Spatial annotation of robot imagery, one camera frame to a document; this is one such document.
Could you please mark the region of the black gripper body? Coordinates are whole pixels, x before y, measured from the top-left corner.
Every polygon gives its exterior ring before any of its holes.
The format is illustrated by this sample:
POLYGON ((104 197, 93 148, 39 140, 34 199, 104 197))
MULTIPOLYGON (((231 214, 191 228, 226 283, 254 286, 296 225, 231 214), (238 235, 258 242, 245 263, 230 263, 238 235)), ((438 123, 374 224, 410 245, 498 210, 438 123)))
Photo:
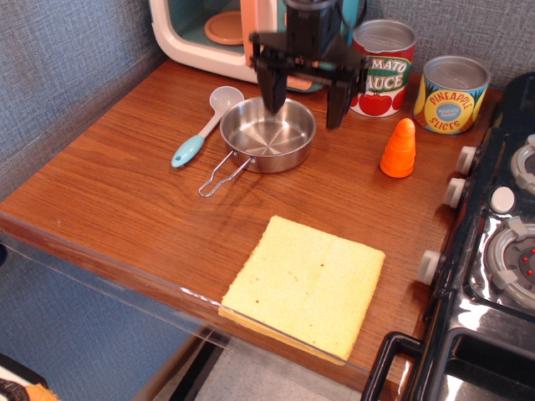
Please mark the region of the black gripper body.
POLYGON ((283 1, 283 26, 249 35, 252 66, 286 69, 288 79, 328 86, 358 77, 360 91, 367 65, 352 42, 366 13, 366 1, 283 1))

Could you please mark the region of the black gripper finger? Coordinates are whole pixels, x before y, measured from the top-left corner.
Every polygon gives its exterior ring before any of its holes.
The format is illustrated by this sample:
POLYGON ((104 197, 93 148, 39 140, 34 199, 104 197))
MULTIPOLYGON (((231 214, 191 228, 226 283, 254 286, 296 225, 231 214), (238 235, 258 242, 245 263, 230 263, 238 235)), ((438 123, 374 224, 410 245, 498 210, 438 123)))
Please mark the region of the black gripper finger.
POLYGON ((266 109, 276 114, 286 100, 288 71, 260 66, 257 68, 257 81, 266 109))
POLYGON ((328 129, 337 129, 342 124, 358 92, 358 77, 352 77, 349 80, 334 80, 329 85, 326 120, 328 129))

